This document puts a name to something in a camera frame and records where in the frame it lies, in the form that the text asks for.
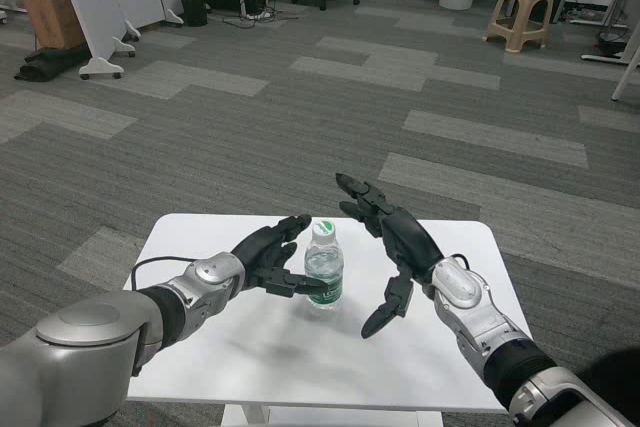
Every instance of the bottle label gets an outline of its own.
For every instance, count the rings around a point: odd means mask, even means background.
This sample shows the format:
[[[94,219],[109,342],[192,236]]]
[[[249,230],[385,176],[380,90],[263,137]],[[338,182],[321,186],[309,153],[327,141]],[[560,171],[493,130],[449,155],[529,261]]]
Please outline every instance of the bottle label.
[[[342,276],[329,284],[329,290],[321,295],[310,295],[316,304],[332,304],[342,295]]]

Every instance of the bottle cap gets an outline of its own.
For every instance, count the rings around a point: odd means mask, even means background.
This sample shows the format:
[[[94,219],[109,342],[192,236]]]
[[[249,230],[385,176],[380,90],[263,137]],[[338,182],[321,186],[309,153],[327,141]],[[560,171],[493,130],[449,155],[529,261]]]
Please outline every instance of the bottle cap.
[[[336,226],[328,220],[321,220],[313,224],[313,242],[320,245],[331,244],[336,241]]]

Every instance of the water bottle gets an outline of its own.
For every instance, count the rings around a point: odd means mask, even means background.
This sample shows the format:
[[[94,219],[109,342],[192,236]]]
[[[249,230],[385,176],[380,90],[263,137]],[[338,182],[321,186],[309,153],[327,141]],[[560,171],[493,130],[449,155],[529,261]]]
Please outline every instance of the water bottle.
[[[304,254],[304,270],[309,277],[329,284],[329,291],[310,295],[309,300],[319,309],[333,309],[342,295],[344,269],[344,257],[336,239],[336,226],[333,222],[322,220],[313,225],[311,232],[311,243]]]

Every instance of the trash can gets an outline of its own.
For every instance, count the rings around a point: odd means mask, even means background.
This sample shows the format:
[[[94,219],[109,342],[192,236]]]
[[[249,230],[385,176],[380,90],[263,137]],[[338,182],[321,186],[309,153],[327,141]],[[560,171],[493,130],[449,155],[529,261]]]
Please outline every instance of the trash can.
[[[207,25],[207,7],[204,0],[180,0],[184,9],[184,21],[188,26]]]

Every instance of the gray carpet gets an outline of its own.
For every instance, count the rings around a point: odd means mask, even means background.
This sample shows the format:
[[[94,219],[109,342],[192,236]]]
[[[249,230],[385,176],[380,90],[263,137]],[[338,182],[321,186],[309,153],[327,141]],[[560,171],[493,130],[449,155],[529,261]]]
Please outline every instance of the gray carpet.
[[[580,369],[640,341],[639,78],[482,42],[493,2],[331,0],[240,30],[163,27],[120,81],[12,79],[29,25],[0,27],[0,345],[126,278],[169,212],[340,215],[334,172],[416,216],[492,227],[532,332]],[[129,403],[117,426],[205,426],[216,406]],[[445,414],[447,426],[509,425]]]

